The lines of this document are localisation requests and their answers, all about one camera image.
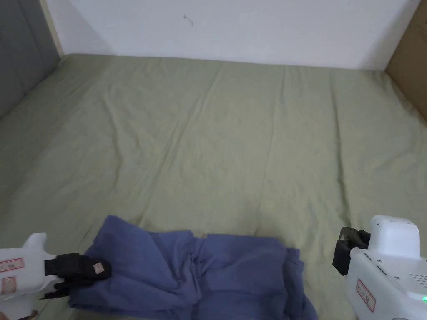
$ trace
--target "gray headboard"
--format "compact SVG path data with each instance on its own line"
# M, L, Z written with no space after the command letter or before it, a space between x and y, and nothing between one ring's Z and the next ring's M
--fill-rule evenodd
M0 118L58 63L39 0L0 0Z

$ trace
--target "cardboard box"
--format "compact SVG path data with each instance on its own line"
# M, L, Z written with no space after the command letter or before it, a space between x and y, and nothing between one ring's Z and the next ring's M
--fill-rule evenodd
M422 0L386 72L427 120L427 0Z

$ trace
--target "blue towel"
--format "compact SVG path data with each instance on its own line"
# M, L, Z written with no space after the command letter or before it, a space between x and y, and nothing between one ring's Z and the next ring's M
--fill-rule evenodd
M315 320L298 249L275 238L146 232L109 216L86 254L111 278L74 290L73 308L165 320Z

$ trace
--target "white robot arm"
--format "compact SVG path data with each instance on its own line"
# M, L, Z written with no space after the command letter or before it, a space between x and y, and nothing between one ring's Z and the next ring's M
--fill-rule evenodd
M342 228L333 265L359 320L427 319L427 261L411 221L377 215L371 234Z
M9 320L29 317L34 299L65 297L111 276L107 261L78 253L52 256L45 241L45 233L34 233L22 248L0 249L0 311Z

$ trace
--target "green bed sheet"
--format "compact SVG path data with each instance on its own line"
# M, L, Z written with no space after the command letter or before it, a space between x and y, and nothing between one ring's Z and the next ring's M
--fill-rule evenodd
M1 247L47 232L47 252L83 253L107 215L278 237L325 320L354 318L332 267L342 226L409 218L427 253L427 127L383 72L67 56L0 122L0 181Z

